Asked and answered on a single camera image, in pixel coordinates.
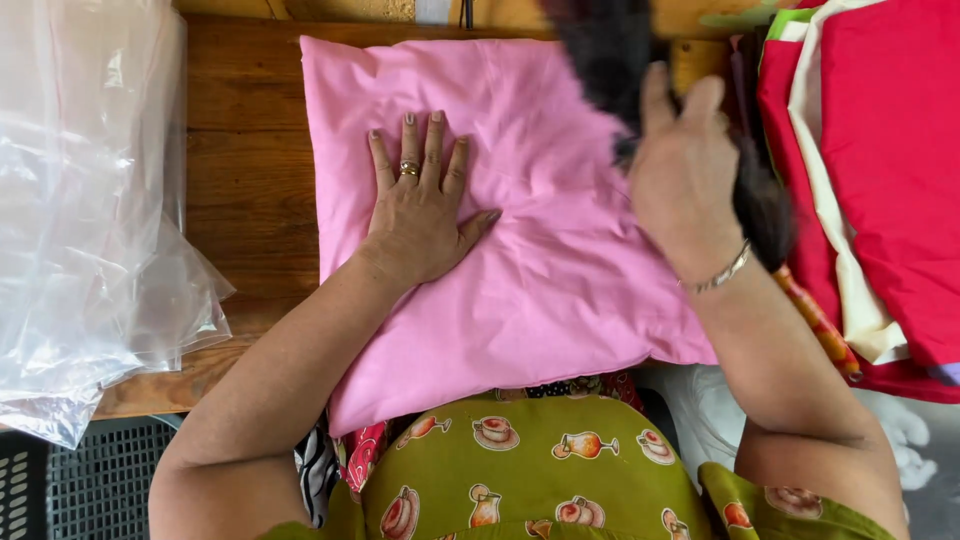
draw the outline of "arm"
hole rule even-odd
[[[678,117],[658,65],[644,88],[634,206],[684,282],[708,280],[743,245],[732,207],[738,155],[718,118],[722,98],[722,84],[705,79]],[[763,267],[751,258],[719,287],[691,294],[690,303],[747,414],[736,473],[830,497],[908,538],[900,478],[879,422]]]
[[[334,386],[413,286],[453,268],[498,217],[459,229],[467,142],[441,182],[443,117],[434,117],[420,177],[395,180],[382,139],[370,146],[377,203],[353,256],[237,361],[183,422],[150,493],[157,538],[254,538],[283,522],[309,525],[293,448],[323,413]],[[417,128],[404,125],[404,160],[420,162]]]

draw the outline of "forearm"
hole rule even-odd
[[[698,250],[695,261],[681,262],[679,271],[716,272],[740,245],[737,236]],[[690,302],[733,396],[759,427],[837,442],[882,436],[876,418],[834,370],[802,315],[754,258],[719,287],[691,294]]]
[[[366,259],[348,260],[201,400],[169,459],[198,466],[290,452],[405,291]]]

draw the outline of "hand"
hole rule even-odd
[[[427,127],[420,175],[401,174],[397,178],[380,133],[370,132],[370,151],[376,168],[376,206],[370,233],[357,254],[402,287],[432,282],[452,270],[500,217],[499,210],[480,212],[457,227],[468,147],[466,136],[457,138],[450,165],[441,180],[444,114],[434,111]],[[400,161],[420,164],[417,118],[412,112],[404,117]]]
[[[678,117],[661,62],[650,65],[642,96],[643,140],[630,169],[640,227],[681,279],[700,282],[730,264],[743,246],[733,212],[738,154],[719,113],[723,82],[707,77]]]

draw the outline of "wooden table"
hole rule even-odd
[[[237,288],[233,338],[187,355],[179,373],[107,391],[95,419],[189,410],[319,281],[313,152],[298,37],[356,47],[407,39],[533,37],[396,24],[187,15],[187,239]]]

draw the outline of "black and white fabric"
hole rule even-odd
[[[300,466],[300,491],[303,504],[310,514],[313,527],[324,526],[329,509],[330,494],[340,479],[337,454],[326,428],[326,416],[321,417],[310,433],[297,445]]]

